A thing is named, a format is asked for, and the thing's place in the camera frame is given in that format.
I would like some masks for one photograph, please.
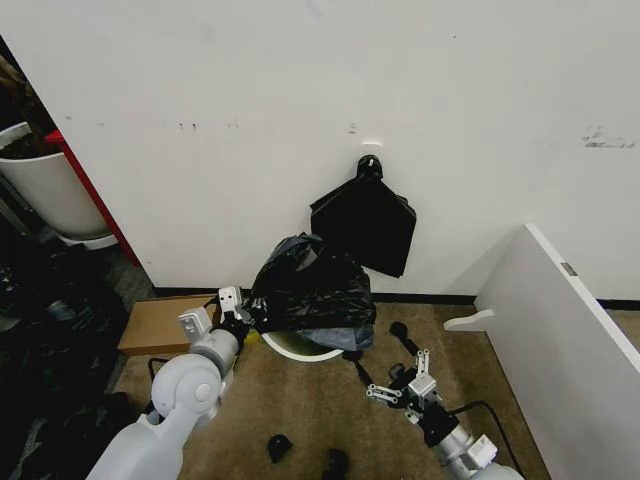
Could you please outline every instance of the floor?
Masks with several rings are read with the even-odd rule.
[[[466,306],[378,304],[375,345],[364,354],[362,364],[380,384],[393,364],[409,365],[409,354],[387,333],[391,322],[404,322],[410,337],[431,352],[430,371],[438,380],[445,406],[454,408],[476,399],[489,402],[504,424],[526,478],[548,479],[486,335],[445,332],[442,327],[446,320],[474,311]],[[638,348],[640,313],[609,313]],[[140,409],[149,401],[148,358],[130,358],[115,388],[128,392]],[[235,382],[214,423],[196,431],[185,446],[181,480],[320,479],[329,448],[348,453],[348,479],[445,478],[421,431],[401,412],[367,400],[350,363],[340,358],[297,363],[259,341],[246,347],[235,372]],[[461,421],[475,435],[486,433],[498,446],[498,461],[511,464],[486,412],[463,414]],[[266,445],[278,433],[294,446],[274,465]]]

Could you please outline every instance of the cardboard box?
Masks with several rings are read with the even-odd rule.
[[[202,307],[214,296],[193,295],[136,302],[118,350],[126,355],[186,353],[189,342],[178,323],[178,316],[190,308]],[[210,305],[207,312],[213,318],[213,324],[218,324],[220,308]]]

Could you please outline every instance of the white wall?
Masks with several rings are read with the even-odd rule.
[[[418,213],[405,276],[375,291],[475,294],[535,221],[596,296],[640,299],[639,14],[2,0],[0,32],[158,286],[249,286],[373,138]]]

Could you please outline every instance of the white bucket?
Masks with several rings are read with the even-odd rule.
[[[109,227],[64,153],[12,160],[2,149],[31,133],[26,122],[0,132],[0,172],[56,232],[71,240],[109,235]]]
[[[301,337],[296,332],[282,331],[262,335],[264,341],[280,355],[299,362],[322,362],[337,357],[343,350],[334,350]]]

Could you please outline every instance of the cable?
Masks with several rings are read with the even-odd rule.
[[[472,408],[476,408],[476,407],[485,407],[487,410],[489,410],[489,413],[491,413],[493,420],[496,422],[496,425],[498,426],[498,430],[500,430],[500,435],[502,436],[502,440],[504,441],[504,444],[507,446],[507,451],[509,452],[509,456],[511,457],[511,461],[513,462],[513,465],[516,467],[516,471],[522,476],[522,478],[525,478],[524,473],[522,473],[522,468],[520,467],[520,464],[516,459],[516,455],[515,453],[513,453],[513,448],[511,448],[511,444],[507,439],[507,434],[504,431],[502,424],[500,423],[498,414],[491,407],[491,405],[489,405],[484,400],[476,400],[475,402],[471,402],[467,405],[464,405],[463,407],[456,408],[455,410],[450,410],[449,413],[451,413],[452,415],[458,415],[462,412],[466,412],[467,410],[471,410]]]
[[[149,369],[149,376],[151,377],[151,382],[153,382],[156,378],[156,371],[153,369],[153,363],[167,363],[169,360],[165,360],[164,358],[150,358],[147,362],[147,368]]]

